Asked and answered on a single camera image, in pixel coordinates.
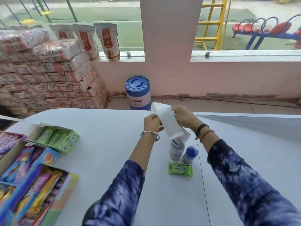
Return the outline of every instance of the white table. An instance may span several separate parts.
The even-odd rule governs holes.
[[[26,119],[74,129],[80,135],[70,154],[61,156],[55,164],[80,176],[57,226],[81,224],[87,208],[102,196],[129,158],[140,138],[143,119],[149,114],[151,111],[54,109]],[[194,114],[201,115],[202,121],[301,209],[300,115]],[[19,122],[9,131],[26,133],[31,128]],[[170,140],[166,132],[160,134],[152,150],[134,225],[242,225],[207,163],[203,146],[191,134],[186,146],[199,149],[191,179],[168,175]]]

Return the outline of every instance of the bracelet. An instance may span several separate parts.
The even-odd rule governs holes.
[[[152,131],[143,131],[143,132],[141,132],[140,137],[141,137],[144,133],[152,133],[152,134],[157,135],[158,138],[155,140],[155,142],[158,141],[158,140],[160,140],[160,136],[159,136],[159,134],[156,133],[156,132],[152,132]]]
[[[215,133],[213,130],[208,130],[208,131],[206,131],[202,136],[201,136],[201,138],[200,138],[200,142],[202,142],[202,139],[204,139],[204,137],[205,137],[205,135],[207,134],[207,133],[209,133],[209,132],[213,132],[213,133]]]
[[[198,130],[196,131],[196,133],[195,133],[195,140],[197,140],[198,139],[198,136],[199,136],[199,133],[200,133],[200,131],[201,131],[201,129],[202,128],[204,128],[204,127],[209,127],[207,124],[201,124],[200,126],[199,126],[199,128],[198,128]]]

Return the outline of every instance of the ladder rung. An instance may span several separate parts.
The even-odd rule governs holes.
[[[210,7],[223,7],[224,4],[219,3],[205,3],[202,4],[202,8],[210,8]]]
[[[196,37],[194,38],[195,42],[203,42],[203,41],[216,41],[217,37]]]
[[[199,21],[198,25],[218,25],[220,21]]]

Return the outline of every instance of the person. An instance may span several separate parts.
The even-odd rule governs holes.
[[[174,106],[179,125],[198,135],[207,161],[234,204],[245,226],[301,225],[301,213],[266,182],[243,158],[220,139],[184,106]],[[158,133],[160,119],[150,115],[144,119],[144,131]],[[148,160],[157,135],[142,134],[129,160],[117,174],[102,198],[87,210],[82,226],[133,225],[141,195]]]

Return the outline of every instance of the sleeve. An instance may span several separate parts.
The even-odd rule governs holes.
[[[126,161],[101,199],[87,210],[82,226],[133,225],[144,180],[144,170]]]
[[[301,212],[223,140],[207,158],[245,226],[301,225]]]

